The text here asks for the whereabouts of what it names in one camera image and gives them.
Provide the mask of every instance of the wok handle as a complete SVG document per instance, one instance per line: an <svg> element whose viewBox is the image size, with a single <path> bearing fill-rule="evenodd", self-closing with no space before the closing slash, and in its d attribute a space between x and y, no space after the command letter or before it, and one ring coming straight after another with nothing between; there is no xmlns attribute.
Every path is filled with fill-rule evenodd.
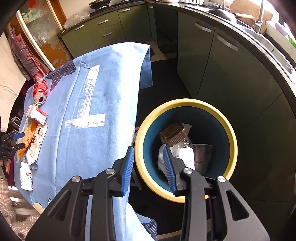
<svg viewBox="0 0 296 241"><path fill-rule="evenodd" d="M250 14L235 13L234 15L236 18L245 18L245 19L250 19L250 20L254 19L254 16L250 15Z"/></svg>

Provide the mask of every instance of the frying pan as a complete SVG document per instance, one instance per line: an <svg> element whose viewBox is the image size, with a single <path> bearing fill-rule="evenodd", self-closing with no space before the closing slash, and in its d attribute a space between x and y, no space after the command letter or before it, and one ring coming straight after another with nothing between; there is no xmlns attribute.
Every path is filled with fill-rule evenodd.
<svg viewBox="0 0 296 241"><path fill-rule="evenodd" d="M100 7L107 6L111 0L97 0L89 3L91 9L99 9Z"/></svg>
<svg viewBox="0 0 296 241"><path fill-rule="evenodd" d="M236 18L246 18L246 19L251 19L253 20L254 17L253 15L249 15L249 14L242 14L242 13L230 13L226 10L222 10L222 9L211 9L208 11L211 14L214 14L218 17L224 18L228 21L231 22L237 22Z"/></svg>

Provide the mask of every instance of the person's hand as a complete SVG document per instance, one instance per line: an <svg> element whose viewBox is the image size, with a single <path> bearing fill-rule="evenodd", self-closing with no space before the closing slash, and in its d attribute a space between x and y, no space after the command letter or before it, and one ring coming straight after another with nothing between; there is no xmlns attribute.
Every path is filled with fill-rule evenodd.
<svg viewBox="0 0 296 241"><path fill-rule="evenodd" d="M7 162L6 162L5 171L6 171L7 173L10 172L10 162L11 162L10 159L8 159Z"/></svg>

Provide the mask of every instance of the drawer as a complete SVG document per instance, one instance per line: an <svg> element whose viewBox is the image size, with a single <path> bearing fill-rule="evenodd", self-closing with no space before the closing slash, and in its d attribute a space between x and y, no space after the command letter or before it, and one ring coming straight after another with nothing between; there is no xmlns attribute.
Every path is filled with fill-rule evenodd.
<svg viewBox="0 0 296 241"><path fill-rule="evenodd" d="M95 45L114 38L125 39L120 23L96 31L90 37Z"/></svg>
<svg viewBox="0 0 296 241"><path fill-rule="evenodd" d="M112 44L123 43L125 41L126 40L125 40L124 37L116 37L116 38L107 40L105 42L96 44L95 47L96 47L96 49L100 49L100 48L103 48L103 47L106 47L106 46L109 46L109 45L112 45Z"/></svg>
<svg viewBox="0 0 296 241"><path fill-rule="evenodd" d="M84 24L63 35L62 40L74 58L95 50Z"/></svg>
<svg viewBox="0 0 296 241"><path fill-rule="evenodd" d="M117 11L106 13L102 16L94 18L84 25L87 28L89 34L94 33L100 29L112 26L114 24L120 23L120 19Z"/></svg>

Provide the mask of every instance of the brown container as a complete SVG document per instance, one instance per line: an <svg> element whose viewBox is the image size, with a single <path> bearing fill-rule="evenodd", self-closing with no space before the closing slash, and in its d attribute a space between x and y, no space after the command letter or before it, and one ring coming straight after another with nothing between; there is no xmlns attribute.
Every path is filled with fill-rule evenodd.
<svg viewBox="0 0 296 241"><path fill-rule="evenodd" d="M167 144L169 147L173 147L185 138L185 128L181 123L172 123L163 129L159 133L159 136L161 143Z"/></svg>

